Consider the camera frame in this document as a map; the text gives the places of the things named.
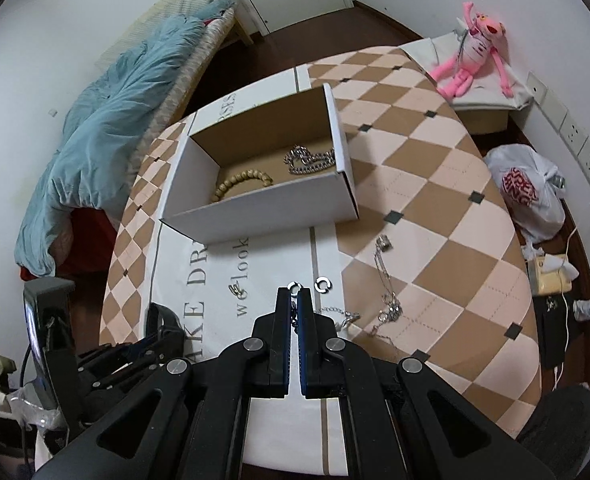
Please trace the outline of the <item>teal duvet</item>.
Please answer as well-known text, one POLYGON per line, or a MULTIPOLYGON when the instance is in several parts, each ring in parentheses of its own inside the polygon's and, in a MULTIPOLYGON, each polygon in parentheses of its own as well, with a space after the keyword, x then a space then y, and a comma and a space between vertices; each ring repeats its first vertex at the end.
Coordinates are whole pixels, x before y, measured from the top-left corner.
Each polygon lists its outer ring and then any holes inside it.
POLYGON ((51 248, 75 209, 100 209, 120 218, 134 179, 129 167, 135 150, 208 21, 222 18, 233 4, 214 0, 192 15, 164 18, 81 92, 22 219, 14 251, 18 266, 37 278, 54 275, 51 248))

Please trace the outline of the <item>checkered printed tablecloth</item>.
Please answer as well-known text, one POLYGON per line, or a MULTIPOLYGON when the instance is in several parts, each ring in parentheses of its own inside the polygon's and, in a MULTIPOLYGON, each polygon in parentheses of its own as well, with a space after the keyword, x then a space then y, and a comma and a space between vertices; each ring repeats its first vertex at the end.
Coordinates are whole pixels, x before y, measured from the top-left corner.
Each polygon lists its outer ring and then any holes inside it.
POLYGON ((423 360, 510 436, 542 394, 535 313, 520 244, 470 134, 419 67, 392 46, 283 70, 168 127, 152 143, 119 227, 102 342, 141 338, 146 304, 177 312, 196 361, 249 334, 279 287, 371 356, 423 360), (328 84, 347 136, 357 220, 203 246, 158 210, 187 123, 206 124, 328 84), (239 284, 246 295, 229 291, 239 284))

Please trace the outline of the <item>white cloth covered stool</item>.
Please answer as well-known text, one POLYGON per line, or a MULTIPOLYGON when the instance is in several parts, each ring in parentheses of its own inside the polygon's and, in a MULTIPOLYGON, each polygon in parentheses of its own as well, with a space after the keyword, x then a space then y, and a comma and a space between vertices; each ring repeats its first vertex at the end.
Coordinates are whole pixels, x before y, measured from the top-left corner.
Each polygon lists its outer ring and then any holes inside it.
MULTIPOLYGON (((450 58, 459 48, 463 33, 448 32, 437 38, 424 38, 403 44, 400 49, 416 62, 425 73, 450 58)), ((452 108, 461 122, 473 134, 496 133, 508 128, 511 112, 519 112, 533 103, 533 96, 524 84, 516 78, 512 68, 506 64, 512 98, 500 90, 500 77, 492 61, 475 76, 471 89, 461 98, 452 101, 452 108)))

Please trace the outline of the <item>pink panther plush toy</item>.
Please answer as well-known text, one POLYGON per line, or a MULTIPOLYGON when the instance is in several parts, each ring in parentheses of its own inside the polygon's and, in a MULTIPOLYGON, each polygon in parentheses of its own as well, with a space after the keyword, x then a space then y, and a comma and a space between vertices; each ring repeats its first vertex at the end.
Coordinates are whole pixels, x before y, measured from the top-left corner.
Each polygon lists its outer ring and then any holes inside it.
POLYGON ((492 60, 499 73, 500 89, 506 98, 512 98, 513 90, 509 82, 504 60, 497 48, 497 41, 504 39, 506 29, 504 24, 490 16, 473 11, 474 3, 463 3, 463 18, 466 22, 464 33, 458 51, 429 72, 429 76, 438 84, 446 75, 450 80, 443 87, 438 87, 438 93, 447 101, 464 96, 473 84, 478 72, 492 60))

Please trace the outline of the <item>white wall power strip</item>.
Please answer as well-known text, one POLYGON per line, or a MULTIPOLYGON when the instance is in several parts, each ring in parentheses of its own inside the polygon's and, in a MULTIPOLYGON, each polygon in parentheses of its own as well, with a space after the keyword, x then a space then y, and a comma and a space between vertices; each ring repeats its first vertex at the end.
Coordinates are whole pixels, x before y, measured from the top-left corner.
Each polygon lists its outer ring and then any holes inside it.
POLYGON ((574 119, 568 107, 533 72, 526 77, 525 88, 548 120, 549 125, 560 136, 571 152, 580 170, 590 184, 590 137, 585 129, 574 119))

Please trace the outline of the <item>yellow tissue box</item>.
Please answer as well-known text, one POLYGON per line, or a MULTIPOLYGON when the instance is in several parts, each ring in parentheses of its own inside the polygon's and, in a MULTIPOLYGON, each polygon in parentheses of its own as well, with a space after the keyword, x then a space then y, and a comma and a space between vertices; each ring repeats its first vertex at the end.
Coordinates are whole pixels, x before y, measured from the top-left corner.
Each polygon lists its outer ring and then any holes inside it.
POLYGON ((564 294, 572 289, 580 272, 566 255, 536 256, 527 262, 527 278, 535 297, 564 294))

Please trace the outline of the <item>small silver clasp earring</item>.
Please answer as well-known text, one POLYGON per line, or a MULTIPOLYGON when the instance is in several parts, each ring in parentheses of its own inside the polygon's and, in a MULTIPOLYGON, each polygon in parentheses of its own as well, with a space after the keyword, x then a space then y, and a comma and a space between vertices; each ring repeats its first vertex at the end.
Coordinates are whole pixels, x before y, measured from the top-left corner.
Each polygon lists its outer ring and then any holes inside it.
POLYGON ((240 288, 239 284, 235 283, 235 284, 231 284, 229 286, 229 291, 231 292, 232 295, 234 295, 237 298, 243 299, 246 295, 246 292, 243 288, 240 288))

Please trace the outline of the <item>white plastic shopping bag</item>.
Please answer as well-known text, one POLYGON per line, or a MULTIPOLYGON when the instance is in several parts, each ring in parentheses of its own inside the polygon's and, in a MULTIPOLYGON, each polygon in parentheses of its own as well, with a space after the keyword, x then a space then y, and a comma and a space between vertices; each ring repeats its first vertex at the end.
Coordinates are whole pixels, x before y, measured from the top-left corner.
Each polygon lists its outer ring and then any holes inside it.
POLYGON ((484 162, 525 240, 538 244, 555 237, 565 222, 559 168, 526 144, 500 145, 484 162))

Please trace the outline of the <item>bed with patterned mattress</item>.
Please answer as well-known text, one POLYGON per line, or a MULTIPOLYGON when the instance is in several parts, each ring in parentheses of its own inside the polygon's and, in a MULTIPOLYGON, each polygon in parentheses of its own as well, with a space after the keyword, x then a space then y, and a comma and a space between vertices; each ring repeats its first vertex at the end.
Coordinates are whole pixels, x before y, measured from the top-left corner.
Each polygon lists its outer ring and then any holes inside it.
POLYGON ((128 174, 131 177, 140 170, 152 142, 168 126, 180 119, 206 67, 237 24, 234 6, 225 9, 223 0, 158 0, 98 58, 95 62, 97 69, 102 72, 107 70, 108 66, 117 60, 118 55, 146 39, 158 25, 173 14, 204 15, 205 29, 191 55, 179 68, 175 82, 161 101, 161 106, 153 115, 149 128, 131 155, 128 166, 128 174))

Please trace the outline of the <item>white cardboard box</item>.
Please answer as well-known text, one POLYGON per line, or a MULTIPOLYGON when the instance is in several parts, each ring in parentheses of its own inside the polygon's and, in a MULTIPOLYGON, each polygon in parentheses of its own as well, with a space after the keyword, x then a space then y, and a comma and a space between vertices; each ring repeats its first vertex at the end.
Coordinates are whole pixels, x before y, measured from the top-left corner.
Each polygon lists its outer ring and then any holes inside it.
POLYGON ((204 245, 359 217, 328 84, 212 124, 195 113, 169 178, 161 222, 204 245))

